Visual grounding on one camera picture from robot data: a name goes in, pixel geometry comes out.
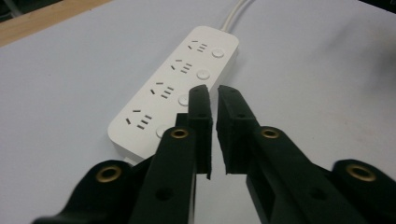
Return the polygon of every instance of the black object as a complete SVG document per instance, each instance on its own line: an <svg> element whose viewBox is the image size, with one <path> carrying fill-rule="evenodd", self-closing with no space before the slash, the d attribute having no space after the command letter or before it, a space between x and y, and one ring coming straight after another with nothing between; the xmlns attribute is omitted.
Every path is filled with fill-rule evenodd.
<svg viewBox="0 0 396 224"><path fill-rule="evenodd" d="M210 177L212 118L206 86L191 89L156 154L135 167L94 166L65 209L35 224L193 222L195 174ZM262 223L396 223L396 183L361 161L331 172L313 164L279 129L261 127L239 91L219 87L218 136L228 174L246 174Z"/></svg>
<svg viewBox="0 0 396 224"><path fill-rule="evenodd" d="M386 11L396 13L396 0L360 0L375 7L380 7Z"/></svg>

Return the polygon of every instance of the power outlet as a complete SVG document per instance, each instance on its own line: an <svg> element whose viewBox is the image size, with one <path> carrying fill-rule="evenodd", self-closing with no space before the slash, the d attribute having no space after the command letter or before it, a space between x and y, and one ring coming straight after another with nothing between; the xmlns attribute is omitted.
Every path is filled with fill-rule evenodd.
<svg viewBox="0 0 396 224"><path fill-rule="evenodd" d="M193 29L111 121L108 135L120 153L135 162L152 156L177 113L187 113L191 88L205 84L213 99L238 44L235 36L220 30Z"/></svg>

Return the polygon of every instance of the round white button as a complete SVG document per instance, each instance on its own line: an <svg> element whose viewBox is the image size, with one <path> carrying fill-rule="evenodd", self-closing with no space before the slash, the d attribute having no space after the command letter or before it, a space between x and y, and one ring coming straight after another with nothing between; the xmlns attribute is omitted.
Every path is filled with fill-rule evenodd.
<svg viewBox="0 0 396 224"><path fill-rule="evenodd" d="M158 136L159 138L162 138L162 137L163 137L163 134L165 133L165 131L168 130L169 128L170 128L169 125L166 125L166 124L160 125L160 126L157 128L157 131L156 131L157 136Z"/></svg>
<svg viewBox="0 0 396 224"><path fill-rule="evenodd" d="M222 58L224 56L224 50L222 49L213 49L212 55L215 58Z"/></svg>
<svg viewBox="0 0 396 224"><path fill-rule="evenodd" d="M210 73L207 70L199 70L197 72L197 77L201 80L207 80L208 78L210 78Z"/></svg>
<svg viewBox="0 0 396 224"><path fill-rule="evenodd" d="M184 94L178 97L178 103L183 105L183 106L188 106L189 105L189 95Z"/></svg>

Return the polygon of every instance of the wooden floor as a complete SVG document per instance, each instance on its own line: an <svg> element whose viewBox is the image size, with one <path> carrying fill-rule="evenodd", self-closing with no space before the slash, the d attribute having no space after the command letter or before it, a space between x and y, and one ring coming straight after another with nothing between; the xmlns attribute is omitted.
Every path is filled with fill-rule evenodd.
<svg viewBox="0 0 396 224"><path fill-rule="evenodd" d="M0 47L111 0L63 0L0 23Z"/></svg>

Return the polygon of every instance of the white tabletop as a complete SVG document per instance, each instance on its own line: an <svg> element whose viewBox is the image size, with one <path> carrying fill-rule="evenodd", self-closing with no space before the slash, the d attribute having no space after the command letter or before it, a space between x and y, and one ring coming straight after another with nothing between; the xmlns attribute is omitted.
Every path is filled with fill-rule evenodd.
<svg viewBox="0 0 396 224"><path fill-rule="evenodd" d="M194 27L219 28L235 3L114 0L0 48L0 222L55 215L92 166L122 160L109 122ZM239 54L224 84L312 162L353 158L396 179L395 24L357 0L257 0L232 29ZM216 133L213 151L195 223L259 223L246 177L224 174Z"/></svg>

